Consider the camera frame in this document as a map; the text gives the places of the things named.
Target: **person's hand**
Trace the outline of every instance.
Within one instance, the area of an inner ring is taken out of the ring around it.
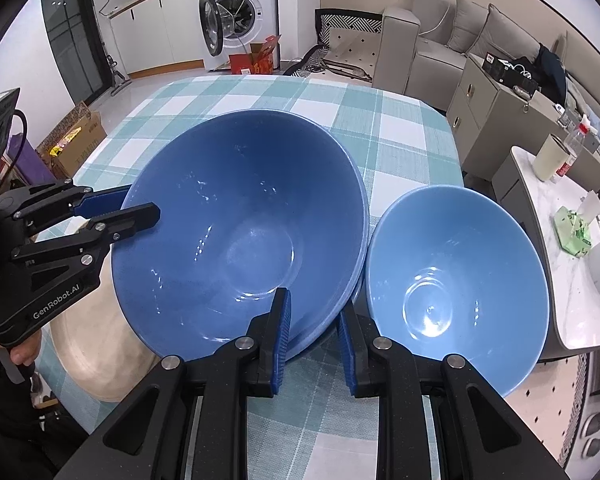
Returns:
[[[18,346],[11,349],[9,355],[16,365],[29,366],[38,357],[42,345],[42,332],[38,330]]]

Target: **metal screw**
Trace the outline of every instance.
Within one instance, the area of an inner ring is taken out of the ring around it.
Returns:
[[[391,340],[388,337],[376,337],[374,339],[374,346],[378,349],[378,350],[388,350],[389,348],[391,348],[391,345],[393,343],[391,342]]]
[[[249,348],[253,347],[254,343],[255,341],[248,335],[243,335],[235,340],[235,347],[238,350],[248,350]]]
[[[167,357],[162,359],[160,364],[165,370],[173,370],[180,364],[180,358],[177,355],[167,355]]]
[[[446,362],[452,368],[464,368],[464,365],[466,364],[464,357],[458,354],[451,354],[446,358]]]

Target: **green and white tablecloth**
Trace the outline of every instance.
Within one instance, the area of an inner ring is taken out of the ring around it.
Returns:
[[[158,90],[109,134],[74,181],[95,190],[131,184],[170,140],[211,117],[245,108],[287,110],[330,131],[360,168],[372,230],[410,189],[462,186],[446,119],[418,100],[325,80],[225,75],[185,79]],[[65,221],[43,237],[74,232],[82,222]],[[72,381],[48,333],[37,364],[85,430],[93,431],[114,407],[92,399]],[[251,479],[375,478],[378,402],[349,395],[336,337],[289,362],[280,394],[249,399],[248,409]]]

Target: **white marble tabletop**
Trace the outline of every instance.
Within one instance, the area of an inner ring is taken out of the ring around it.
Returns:
[[[575,211],[587,192],[568,177],[542,182],[531,164],[535,156],[514,146],[511,155],[526,187],[540,226],[554,290],[555,329],[569,350],[600,346],[600,294],[585,258],[562,250],[554,229],[554,213],[565,206]],[[591,242],[600,243],[600,217],[589,225]]]

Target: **plastic bottle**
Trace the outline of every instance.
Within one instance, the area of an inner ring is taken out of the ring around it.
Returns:
[[[567,161],[561,165],[560,168],[555,172],[558,176],[564,176],[567,171],[571,169],[573,163],[576,161],[580,153],[584,148],[584,139],[589,129],[591,128],[591,122],[586,115],[582,117],[580,124],[564,139],[564,145],[567,147],[571,155]]]

